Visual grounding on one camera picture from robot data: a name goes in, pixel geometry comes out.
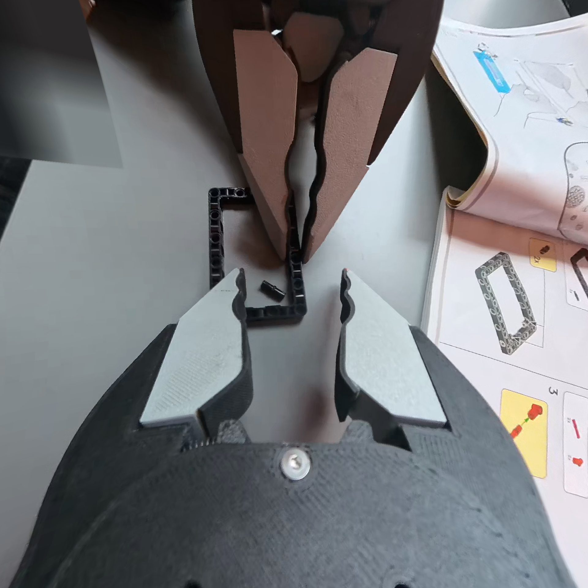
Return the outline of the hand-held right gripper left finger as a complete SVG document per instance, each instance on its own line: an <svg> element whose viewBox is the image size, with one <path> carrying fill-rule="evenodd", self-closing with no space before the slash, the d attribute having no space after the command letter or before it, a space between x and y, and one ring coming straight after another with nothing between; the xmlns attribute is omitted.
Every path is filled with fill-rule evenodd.
<svg viewBox="0 0 588 588"><path fill-rule="evenodd" d="M243 416L254 395L245 300L245 272L234 269L180 318L141 425L188 424L195 437L217 437Z"/></svg>

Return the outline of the lego instruction booklet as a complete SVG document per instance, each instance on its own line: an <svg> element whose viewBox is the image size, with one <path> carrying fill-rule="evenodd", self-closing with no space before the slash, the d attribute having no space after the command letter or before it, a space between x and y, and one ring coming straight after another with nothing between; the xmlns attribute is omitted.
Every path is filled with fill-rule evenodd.
<svg viewBox="0 0 588 588"><path fill-rule="evenodd" d="M587 14L443 17L433 62L483 166L444 190L423 330L498 415L587 587Z"/></svg>

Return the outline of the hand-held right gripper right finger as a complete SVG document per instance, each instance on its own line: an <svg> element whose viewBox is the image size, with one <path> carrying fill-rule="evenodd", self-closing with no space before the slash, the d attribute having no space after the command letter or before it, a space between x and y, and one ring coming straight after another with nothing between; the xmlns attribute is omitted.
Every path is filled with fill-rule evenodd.
<svg viewBox="0 0 588 588"><path fill-rule="evenodd" d="M341 276L334 405L373 430L443 428L447 417L408 321L354 272Z"/></svg>

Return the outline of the black rectangular lego frame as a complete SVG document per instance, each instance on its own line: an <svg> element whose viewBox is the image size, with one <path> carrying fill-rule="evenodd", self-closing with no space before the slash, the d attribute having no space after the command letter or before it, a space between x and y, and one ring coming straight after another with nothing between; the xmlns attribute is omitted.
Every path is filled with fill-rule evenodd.
<svg viewBox="0 0 588 588"><path fill-rule="evenodd" d="M209 288L213 289L225 277L224 272L224 223L226 209L255 206L249 187L213 187L208 192L209 222ZM287 288L282 302L272 305L246 306L249 326L299 323L307 313L305 285L303 281L302 251L298 236L295 204L288 205L288 246L286 247L285 274Z"/></svg>

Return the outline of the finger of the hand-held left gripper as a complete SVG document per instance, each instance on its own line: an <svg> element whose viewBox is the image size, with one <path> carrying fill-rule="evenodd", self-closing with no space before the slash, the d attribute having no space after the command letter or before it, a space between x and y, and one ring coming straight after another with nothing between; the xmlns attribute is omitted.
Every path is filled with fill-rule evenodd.
<svg viewBox="0 0 588 588"><path fill-rule="evenodd" d="M297 69L268 31L233 31L240 163L276 254L285 260L289 222L286 163L295 138Z"/></svg>
<svg viewBox="0 0 588 588"><path fill-rule="evenodd" d="M397 54L339 55L319 95L316 174L303 227L303 262L317 252L369 170L369 156Z"/></svg>

